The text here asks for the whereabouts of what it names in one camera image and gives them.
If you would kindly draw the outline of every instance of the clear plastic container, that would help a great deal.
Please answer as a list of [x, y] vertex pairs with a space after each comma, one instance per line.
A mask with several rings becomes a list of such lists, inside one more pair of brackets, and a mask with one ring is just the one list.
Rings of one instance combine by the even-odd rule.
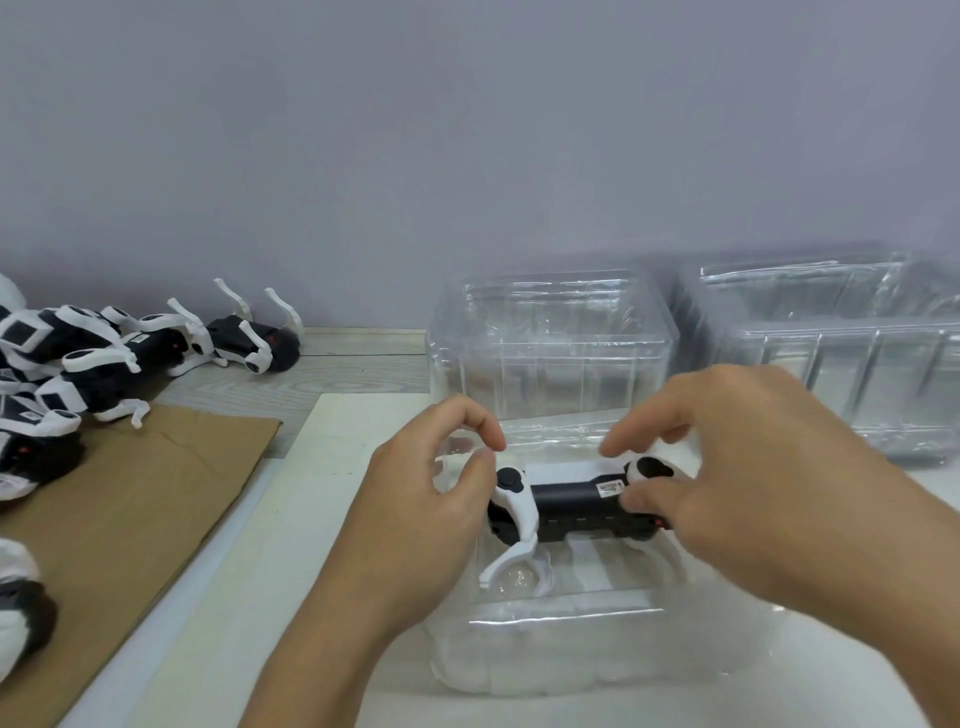
[[[573, 468], [597, 458], [598, 444], [625, 411], [508, 422], [498, 464]], [[654, 454], [691, 475], [699, 468], [688, 445], [660, 444]], [[441, 490], [456, 482], [466, 457], [444, 457]], [[702, 680], [767, 656], [783, 617], [781, 608], [737, 589], [665, 531], [643, 550], [603, 532], [540, 544], [538, 556], [549, 553], [553, 570], [553, 588], [543, 596], [523, 564], [489, 591], [479, 588], [480, 571], [504, 548], [485, 528], [464, 577], [424, 625], [433, 673], [454, 690], [535, 695]]]
[[644, 273], [463, 279], [427, 330], [430, 389], [501, 420], [628, 407], [662, 386], [676, 338]]
[[897, 458], [960, 449], [960, 279], [873, 249], [684, 268], [678, 367], [778, 364]]

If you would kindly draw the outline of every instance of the wood grain surface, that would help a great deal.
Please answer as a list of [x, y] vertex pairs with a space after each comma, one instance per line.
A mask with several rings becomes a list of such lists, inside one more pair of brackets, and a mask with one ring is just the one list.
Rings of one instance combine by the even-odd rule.
[[254, 375], [239, 364], [205, 364], [171, 381], [156, 401], [279, 418], [283, 427], [266, 457], [283, 457], [321, 394], [429, 390], [422, 331], [313, 328], [300, 351], [297, 365], [276, 375]]

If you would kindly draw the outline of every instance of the person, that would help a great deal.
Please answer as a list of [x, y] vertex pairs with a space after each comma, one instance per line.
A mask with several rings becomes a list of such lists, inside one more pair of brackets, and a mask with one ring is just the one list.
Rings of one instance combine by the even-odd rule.
[[[487, 447], [441, 495], [435, 457], [462, 426]], [[692, 427], [703, 454], [694, 481], [637, 483], [623, 507], [665, 516], [690, 553], [746, 591], [879, 650], [933, 725], [960, 725], [960, 514], [778, 367], [674, 376], [611, 429], [600, 452], [643, 452]], [[505, 447], [490, 412], [454, 397], [376, 450], [242, 728], [353, 724], [384, 650], [460, 577], [495, 487], [492, 451]]]

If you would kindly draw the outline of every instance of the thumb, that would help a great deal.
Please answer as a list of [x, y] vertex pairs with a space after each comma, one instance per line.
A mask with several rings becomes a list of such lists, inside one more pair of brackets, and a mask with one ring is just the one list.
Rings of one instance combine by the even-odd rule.
[[449, 497], [468, 513], [484, 513], [495, 487], [496, 456], [490, 448], [481, 448], [470, 456]]
[[669, 477], [654, 477], [627, 486], [620, 494], [620, 505], [628, 513], [655, 513], [676, 525], [680, 502], [690, 490], [690, 483]]

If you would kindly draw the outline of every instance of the person's right hand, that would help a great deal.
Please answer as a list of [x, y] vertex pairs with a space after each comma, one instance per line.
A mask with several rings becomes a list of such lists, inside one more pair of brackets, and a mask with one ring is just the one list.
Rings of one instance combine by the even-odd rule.
[[871, 600], [910, 595], [931, 553], [955, 551], [956, 512], [780, 367], [674, 376], [600, 451], [644, 452], [692, 426], [703, 452], [695, 481], [637, 483], [621, 502], [665, 516], [691, 553], [755, 595], [869, 641]]

